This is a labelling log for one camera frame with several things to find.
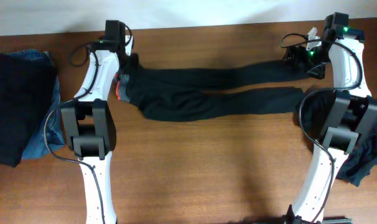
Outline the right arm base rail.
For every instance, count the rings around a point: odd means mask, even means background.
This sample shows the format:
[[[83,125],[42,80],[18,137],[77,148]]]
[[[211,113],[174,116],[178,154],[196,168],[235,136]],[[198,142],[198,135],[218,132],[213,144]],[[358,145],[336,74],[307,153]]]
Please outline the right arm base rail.
[[[328,217],[321,224],[353,224],[353,220],[346,217]]]

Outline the black leggings red waistband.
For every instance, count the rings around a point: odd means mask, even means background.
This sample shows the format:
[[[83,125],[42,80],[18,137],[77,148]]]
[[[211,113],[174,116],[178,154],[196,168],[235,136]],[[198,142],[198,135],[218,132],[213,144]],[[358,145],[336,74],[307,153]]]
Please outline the black leggings red waistband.
[[[280,60],[239,68],[149,69],[131,63],[115,77],[116,96],[146,119],[186,122],[241,114],[291,113],[304,98],[293,86],[231,89],[261,83],[303,80],[309,74]]]

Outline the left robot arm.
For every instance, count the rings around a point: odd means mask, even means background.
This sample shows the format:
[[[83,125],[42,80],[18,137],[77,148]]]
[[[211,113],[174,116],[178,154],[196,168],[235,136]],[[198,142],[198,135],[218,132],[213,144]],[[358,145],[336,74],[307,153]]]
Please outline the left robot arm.
[[[132,43],[132,32],[123,22],[107,20],[103,37],[78,47],[86,50],[88,70],[76,95],[60,107],[67,145],[83,176],[87,223],[118,221],[110,174],[116,127],[108,97],[115,76],[128,62]]]

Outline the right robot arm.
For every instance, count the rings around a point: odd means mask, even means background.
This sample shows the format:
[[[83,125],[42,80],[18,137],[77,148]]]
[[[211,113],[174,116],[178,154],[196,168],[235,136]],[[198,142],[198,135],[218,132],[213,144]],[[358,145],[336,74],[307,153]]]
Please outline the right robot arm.
[[[324,209],[336,179],[357,184],[377,164],[377,99],[366,84],[362,53],[365,36],[349,16],[325,18],[322,35],[311,29],[302,42],[288,45],[284,62],[322,79],[332,66],[333,87],[308,92],[298,123],[313,144],[312,161],[286,223],[328,223]]]

